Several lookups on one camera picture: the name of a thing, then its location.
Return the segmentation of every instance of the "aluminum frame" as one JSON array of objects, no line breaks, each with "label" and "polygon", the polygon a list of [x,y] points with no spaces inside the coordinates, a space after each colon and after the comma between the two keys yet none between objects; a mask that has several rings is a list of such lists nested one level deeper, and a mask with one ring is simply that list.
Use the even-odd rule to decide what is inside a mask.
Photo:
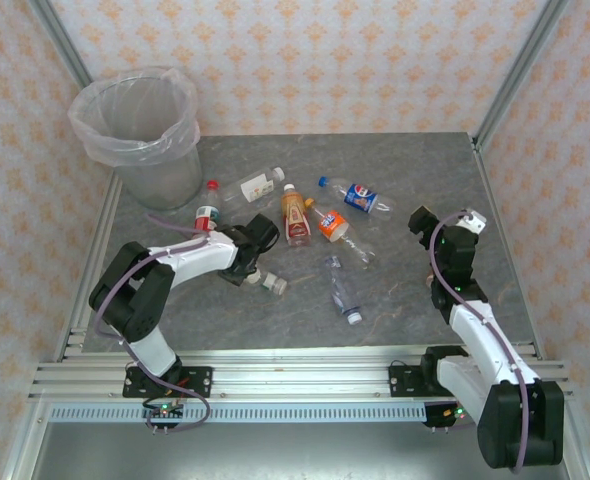
[{"label": "aluminum frame", "polygon": [[[87,86],[92,78],[50,1],[28,1],[77,83],[82,87]],[[513,269],[515,267],[508,250],[501,217],[488,186],[479,150],[483,148],[501,120],[502,114],[506,111],[546,37],[554,28],[566,3],[568,3],[567,0],[548,2],[473,141],[480,173],[494,214],[498,219],[502,241]],[[102,402],[117,408],[125,402],[139,402],[137,399],[121,397],[124,367],[130,361],[125,353],[82,352],[91,314],[86,306],[86,299],[92,285],[99,278],[120,188],[121,183],[113,173],[108,182],[96,232],[68,324],[60,338],[55,362],[42,363],[37,368],[29,394],[27,414],[18,428],[18,435],[4,471],[5,480],[23,480],[32,477],[53,405]],[[539,347],[542,344],[537,330],[533,328],[533,332],[537,345],[518,345],[516,349],[542,378],[560,382],[567,398],[565,421],[568,428],[564,432],[564,464],[571,479],[588,480],[590,479],[590,448],[588,448],[587,434],[581,428],[582,414],[573,398],[573,386],[568,382],[568,373],[563,362],[542,359],[539,354]],[[407,345],[179,352],[179,355],[185,364],[206,364],[216,368],[210,399],[214,404],[251,405],[257,401],[274,403],[295,401],[315,402],[320,405],[342,402],[386,405],[399,402],[399,399],[390,397],[386,367],[393,360],[417,364],[425,349],[426,346]],[[411,404],[423,404],[427,400],[429,399],[404,399]]]}]

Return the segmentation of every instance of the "water bottle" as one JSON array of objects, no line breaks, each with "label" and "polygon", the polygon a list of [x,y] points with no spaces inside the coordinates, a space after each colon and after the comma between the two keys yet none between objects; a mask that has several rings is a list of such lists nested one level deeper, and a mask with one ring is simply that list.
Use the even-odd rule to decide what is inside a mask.
[{"label": "water bottle", "polygon": [[206,192],[200,197],[200,206],[195,212],[196,229],[210,232],[217,227],[222,203],[218,190],[219,183],[215,180],[209,180],[206,183]]},{"label": "water bottle", "polygon": [[331,242],[345,245],[352,254],[352,258],[359,261],[362,268],[368,268],[375,261],[373,248],[363,243],[355,229],[336,210],[318,205],[312,198],[306,199],[304,206],[311,217],[317,221],[319,231]]},{"label": "water bottle", "polygon": [[286,286],[288,282],[283,278],[278,277],[277,275],[269,272],[263,265],[259,263],[255,264],[257,270],[255,273],[251,273],[248,277],[244,279],[244,283],[242,286],[256,286],[262,287],[270,292],[273,292],[275,295],[282,295],[284,290],[286,290]]},{"label": "water bottle", "polygon": [[248,203],[254,202],[272,192],[283,180],[284,170],[280,167],[259,170],[224,187],[221,192],[222,201],[231,204],[241,204],[244,200]]},{"label": "water bottle", "polygon": [[357,294],[352,288],[342,264],[336,256],[328,257],[324,264],[331,275],[331,297],[348,323],[355,325],[362,321],[359,312],[360,305],[357,301]]},{"label": "water bottle", "polygon": [[395,202],[392,199],[362,185],[351,184],[344,178],[321,177],[319,186],[329,187],[333,194],[344,203],[382,220],[390,219],[391,212],[395,209]]},{"label": "water bottle", "polygon": [[295,191],[292,184],[284,185],[282,196],[282,218],[286,241],[291,247],[308,246],[311,244],[311,227],[308,214],[304,207],[302,195]]}]

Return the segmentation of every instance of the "white sticker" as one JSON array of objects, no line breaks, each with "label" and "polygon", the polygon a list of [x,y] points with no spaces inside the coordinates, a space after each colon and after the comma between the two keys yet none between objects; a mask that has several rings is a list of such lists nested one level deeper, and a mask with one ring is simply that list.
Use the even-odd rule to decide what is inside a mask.
[{"label": "white sticker", "polygon": [[273,191],[273,180],[266,180],[263,173],[240,185],[242,193],[250,203]]}]

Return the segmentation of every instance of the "patterned wall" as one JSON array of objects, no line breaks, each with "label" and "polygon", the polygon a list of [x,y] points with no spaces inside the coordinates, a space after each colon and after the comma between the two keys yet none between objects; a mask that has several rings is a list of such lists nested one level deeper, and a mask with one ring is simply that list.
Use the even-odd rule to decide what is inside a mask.
[{"label": "patterned wall", "polygon": [[0,0],[0,474],[38,361],[52,357],[107,171],[66,117],[77,87],[25,0]]},{"label": "patterned wall", "polygon": [[91,74],[186,67],[207,135],[476,132],[545,0],[54,0]]},{"label": "patterned wall", "polygon": [[572,1],[484,155],[535,321],[590,420],[590,1]]}]

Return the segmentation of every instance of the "black mounting plate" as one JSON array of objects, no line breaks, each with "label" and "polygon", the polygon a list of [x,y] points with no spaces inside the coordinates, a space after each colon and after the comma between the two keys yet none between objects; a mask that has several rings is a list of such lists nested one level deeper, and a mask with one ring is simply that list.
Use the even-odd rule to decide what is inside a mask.
[{"label": "black mounting plate", "polygon": [[[211,396],[212,367],[181,367],[179,378],[180,382],[188,378],[182,387],[199,393],[204,398]],[[124,398],[179,398],[182,393],[171,390],[167,395],[167,390],[148,378],[139,367],[128,367],[122,396]]]},{"label": "black mounting plate", "polygon": [[388,386],[391,397],[452,397],[439,385],[430,385],[419,365],[391,365],[388,367]]}]

